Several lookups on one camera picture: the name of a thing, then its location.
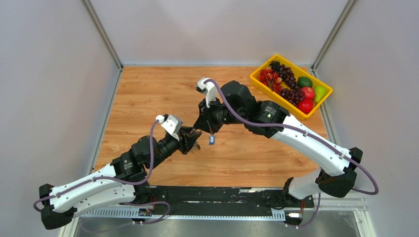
white panel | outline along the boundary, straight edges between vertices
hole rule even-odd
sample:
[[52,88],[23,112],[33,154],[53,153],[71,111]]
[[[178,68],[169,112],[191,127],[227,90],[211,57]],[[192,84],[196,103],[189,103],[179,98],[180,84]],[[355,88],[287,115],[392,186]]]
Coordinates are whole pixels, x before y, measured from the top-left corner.
[[314,62],[346,0],[93,0],[123,64]]
[[[414,0],[360,0],[318,70],[334,88],[327,105],[338,139],[364,151],[380,187],[365,196],[380,237],[417,236],[418,9]],[[372,189],[362,174],[356,186]]]
[[0,236],[56,237],[38,187],[88,173],[118,70],[79,0],[2,1]]

wood grain surface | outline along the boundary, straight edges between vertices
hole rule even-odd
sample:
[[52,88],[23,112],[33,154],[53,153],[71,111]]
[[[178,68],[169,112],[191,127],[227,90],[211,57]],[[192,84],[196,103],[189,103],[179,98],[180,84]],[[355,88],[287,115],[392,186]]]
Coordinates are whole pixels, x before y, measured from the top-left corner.
[[[198,104],[204,96],[195,90],[202,77],[220,85],[231,80],[246,84],[257,100],[269,97],[250,84],[255,67],[125,67],[104,134],[95,170],[130,149],[149,135],[155,117],[172,114],[193,126]],[[303,123],[326,137],[320,112]],[[156,126],[153,136],[160,140],[164,130]],[[201,150],[187,155],[175,152],[160,164],[149,179],[150,185],[283,187],[290,177],[313,171],[317,165],[293,148],[263,136],[253,135],[242,124],[224,125],[215,134],[198,139]]]

lime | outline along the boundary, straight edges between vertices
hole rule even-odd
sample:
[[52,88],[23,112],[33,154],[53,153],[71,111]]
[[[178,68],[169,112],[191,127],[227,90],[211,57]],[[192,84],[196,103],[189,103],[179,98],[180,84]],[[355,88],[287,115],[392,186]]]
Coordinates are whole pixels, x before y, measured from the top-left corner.
[[298,83],[298,87],[300,88],[303,88],[306,86],[313,87],[313,82],[308,77],[299,77],[297,83]]

green apple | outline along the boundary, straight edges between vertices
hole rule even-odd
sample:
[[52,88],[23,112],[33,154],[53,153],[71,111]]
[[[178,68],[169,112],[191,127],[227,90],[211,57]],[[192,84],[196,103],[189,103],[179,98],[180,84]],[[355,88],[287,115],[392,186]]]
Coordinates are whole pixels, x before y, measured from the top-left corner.
[[315,103],[319,103],[323,99],[323,97],[325,97],[325,95],[328,93],[328,90],[326,89],[326,87],[322,85],[315,86],[313,90],[316,93],[316,96],[314,97],[314,100],[313,100]]

small blue object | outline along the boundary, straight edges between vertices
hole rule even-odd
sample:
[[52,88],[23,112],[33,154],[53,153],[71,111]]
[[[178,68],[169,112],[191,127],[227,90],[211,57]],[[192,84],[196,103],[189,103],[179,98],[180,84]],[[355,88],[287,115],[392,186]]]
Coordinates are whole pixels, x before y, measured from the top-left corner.
[[214,135],[210,135],[209,136],[209,144],[214,145],[214,143],[215,143],[215,137],[214,137]]

